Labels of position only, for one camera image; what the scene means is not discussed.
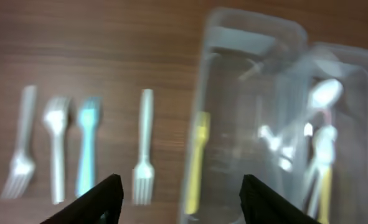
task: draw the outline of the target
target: yellow utensil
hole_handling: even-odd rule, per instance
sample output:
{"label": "yellow utensil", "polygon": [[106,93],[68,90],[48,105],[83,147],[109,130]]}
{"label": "yellow utensil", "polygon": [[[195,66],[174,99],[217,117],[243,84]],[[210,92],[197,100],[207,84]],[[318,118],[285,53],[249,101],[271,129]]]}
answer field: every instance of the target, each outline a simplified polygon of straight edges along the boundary
{"label": "yellow utensil", "polygon": [[329,209],[331,203],[331,184],[332,184],[332,167],[326,172],[322,183],[321,196],[319,201],[318,222],[329,224]]}
{"label": "yellow utensil", "polygon": [[210,114],[200,112],[196,128],[196,139],[194,141],[194,151],[192,164],[190,167],[186,213],[188,215],[196,213],[199,209],[199,198],[202,181],[203,150],[209,140]]}

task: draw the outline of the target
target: plastic container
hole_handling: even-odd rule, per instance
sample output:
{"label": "plastic container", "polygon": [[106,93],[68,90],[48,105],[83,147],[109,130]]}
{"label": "plastic container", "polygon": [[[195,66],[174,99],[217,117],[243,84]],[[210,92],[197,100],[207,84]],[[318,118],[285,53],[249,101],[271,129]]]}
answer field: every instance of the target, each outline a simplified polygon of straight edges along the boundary
{"label": "plastic container", "polygon": [[[330,221],[368,223],[368,51],[329,44],[308,50],[306,42],[305,31],[295,22],[233,9],[211,14],[187,143],[179,223],[244,223],[238,196],[244,174],[257,176],[299,207],[309,139],[304,136],[307,121],[297,120],[309,90],[327,78],[338,79],[344,87],[333,108],[339,137]],[[339,64],[341,74],[326,73],[330,63]],[[199,208],[188,212],[201,111],[210,114],[209,139],[202,151]],[[260,128],[268,126],[277,134],[288,125],[292,131],[282,140],[282,160],[260,138]]]}

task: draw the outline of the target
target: blue fork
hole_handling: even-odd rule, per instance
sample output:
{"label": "blue fork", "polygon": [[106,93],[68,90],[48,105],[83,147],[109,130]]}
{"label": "blue fork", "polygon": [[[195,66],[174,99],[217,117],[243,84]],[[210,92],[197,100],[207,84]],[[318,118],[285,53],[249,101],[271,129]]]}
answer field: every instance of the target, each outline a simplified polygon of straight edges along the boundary
{"label": "blue fork", "polygon": [[90,97],[84,101],[78,125],[82,129],[82,150],[78,162],[76,196],[81,197],[95,186],[95,136],[100,119],[101,99]]}

